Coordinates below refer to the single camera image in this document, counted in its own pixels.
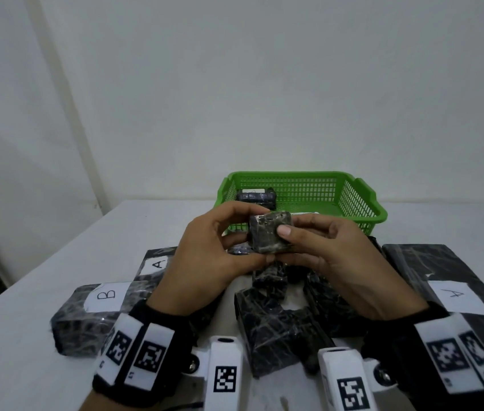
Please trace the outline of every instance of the black wrist strap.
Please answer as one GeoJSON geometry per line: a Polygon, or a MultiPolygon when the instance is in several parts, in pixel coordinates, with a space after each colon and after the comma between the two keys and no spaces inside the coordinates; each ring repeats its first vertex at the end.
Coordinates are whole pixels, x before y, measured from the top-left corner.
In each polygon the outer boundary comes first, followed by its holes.
{"type": "Polygon", "coordinates": [[[449,394],[415,327],[449,317],[436,303],[414,315],[374,321],[364,339],[363,357],[372,357],[393,376],[416,410],[484,409],[484,390],[449,394]]]}
{"type": "Polygon", "coordinates": [[[119,317],[105,341],[92,383],[94,391],[125,406],[151,407],[175,393],[182,369],[191,359],[193,342],[186,317],[161,313],[141,300],[129,317],[119,317]],[[140,326],[131,333],[133,338],[123,331],[129,326],[130,330],[140,326]],[[118,374],[108,378],[105,368],[115,365],[120,366],[118,374]]]}

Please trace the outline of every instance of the fingernail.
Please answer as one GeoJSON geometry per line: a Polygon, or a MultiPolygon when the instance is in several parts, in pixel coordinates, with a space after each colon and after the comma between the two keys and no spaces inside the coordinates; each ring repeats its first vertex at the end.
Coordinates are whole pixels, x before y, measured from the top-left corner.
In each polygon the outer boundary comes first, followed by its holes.
{"type": "Polygon", "coordinates": [[[286,225],[280,225],[276,231],[278,232],[278,235],[281,235],[283,237],[291,234],[291,228],[286,225]]]}

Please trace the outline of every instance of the right hand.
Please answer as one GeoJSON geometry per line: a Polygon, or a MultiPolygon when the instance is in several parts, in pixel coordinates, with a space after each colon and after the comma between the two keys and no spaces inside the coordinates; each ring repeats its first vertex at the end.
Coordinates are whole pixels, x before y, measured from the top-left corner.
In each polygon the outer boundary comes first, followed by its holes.
{"type": "Polygon", "coordinates": [[[278,235],[294,245],[294,254],[276,259],[326,277],[362,316],[392,320],[428,308],[353,221],[305,214],[293,216],[293,224],[279,226],[278,235]]]}

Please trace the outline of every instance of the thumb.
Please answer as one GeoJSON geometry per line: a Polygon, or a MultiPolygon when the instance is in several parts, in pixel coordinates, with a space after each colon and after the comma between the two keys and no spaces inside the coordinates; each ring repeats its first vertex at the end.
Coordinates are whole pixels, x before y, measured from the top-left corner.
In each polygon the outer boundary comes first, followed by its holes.
{"type": "Polygon", "coordinates": [[[295,245],[298,252],[329,260],[335,251],[334,239],[325,238],[306,229],[280,225],[276,231],[281,238],[295,245]]]}
{"type": "Polygon", "coordinates": [[[274,261],[275,257],[272,254],[247,254],[247,255],[229,255],[232,260],[233,273],[235,277],[243,276],[256,269],[265,268],[266,265],[274,261]]]}

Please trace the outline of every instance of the white table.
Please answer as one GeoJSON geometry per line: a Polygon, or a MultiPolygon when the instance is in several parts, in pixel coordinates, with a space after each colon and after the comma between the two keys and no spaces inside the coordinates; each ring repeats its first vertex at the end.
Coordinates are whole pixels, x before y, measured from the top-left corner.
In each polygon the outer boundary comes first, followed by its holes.
{"type": "MultiPolygon", "coordinates": [[[[0,411],[77,410],[90,390],[94,361],[58,354],[50,318],[80,285],[132,279],[148,249],[177,245],[186,224],[212,205],[195,200],[123,202],[2,294],[0,411]]],[[[446,244],[484,281],[484,204],[385,207],[389,219],[374,231],[381,244],[446,244]]],[[[238,334],[232,295],[249,283],[248,277],[241,277],[229,287],[208,334],[238,334]]],[[[290,291],[290,299],[298,290],[290,291]]],[[[242,409],[282,410],[281,396],[291,411],[326,409],[320,379],[306,377],[300,364],[260,380],[247,374],[242,409]]],[[[176,398],[169,405],[197,399],[198,387],[183,384],[182,390],[183,401],[176,398]]],[[[401,394],[389,394],[379,405],[403,409],[408,401],[401,394]]]]}

